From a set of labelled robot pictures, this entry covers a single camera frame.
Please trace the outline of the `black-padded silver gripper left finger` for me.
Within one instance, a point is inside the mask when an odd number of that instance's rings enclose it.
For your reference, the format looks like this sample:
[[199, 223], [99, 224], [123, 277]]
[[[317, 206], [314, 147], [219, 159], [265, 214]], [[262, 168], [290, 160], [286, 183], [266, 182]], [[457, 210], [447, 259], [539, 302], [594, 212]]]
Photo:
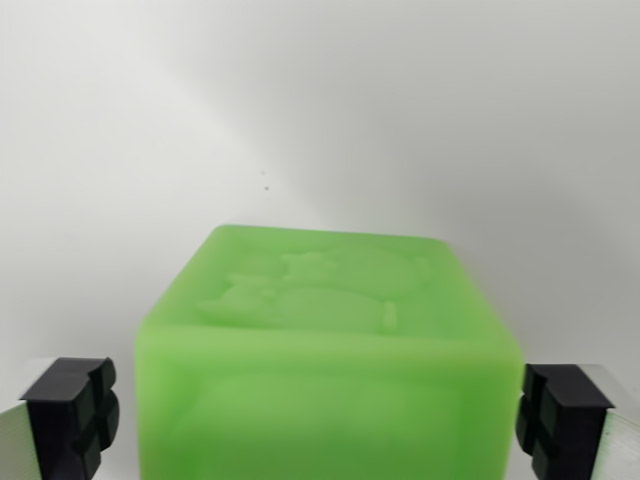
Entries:
[[3, 479], [92, 479], [120, 421], [113, 360], [58, 357], [1, 408]]

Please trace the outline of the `black-padded silver gripper right finger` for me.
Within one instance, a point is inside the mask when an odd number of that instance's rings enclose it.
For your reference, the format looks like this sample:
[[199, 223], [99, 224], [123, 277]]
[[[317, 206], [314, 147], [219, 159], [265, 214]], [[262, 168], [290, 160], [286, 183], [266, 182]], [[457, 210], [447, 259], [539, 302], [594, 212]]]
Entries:
[[539, 479], [637, 479], [639, 401], [596, 364], [528, 364], [516, 420]]

